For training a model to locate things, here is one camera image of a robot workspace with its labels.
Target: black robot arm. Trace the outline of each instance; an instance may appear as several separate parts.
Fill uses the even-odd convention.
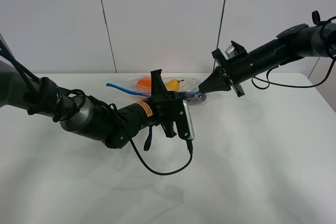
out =
[[[241,97],[244,91],[240,83],[256,75],[304,57],[330,57],[336,54],[336,24],[334,18],[322,22],[317,11],[312,13],[315,26],[297,25],[281,32],[274,39],[257,49],[247,52],[232,42],[224,57],[220,49],[212,52],[218,67],[199,85],[201,93],[234,89]]]

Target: white table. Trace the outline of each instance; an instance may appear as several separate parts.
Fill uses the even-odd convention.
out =
[[[47,76],[119,108],[137,100],[105,87],[129,74]],[[271,79],[310,84],[296,73]],[[44,116],[1,108],[0,223],[336,223],[336,114],[316,89],[243,88],[244,97],[218,92],[191,107],[194,160],[166,177],[148,172],[130,144],[111,150]],[[134,138],[139,149],[147,134]],[[141,153],[162,172],[188,160],[184,141],[160,127]]]

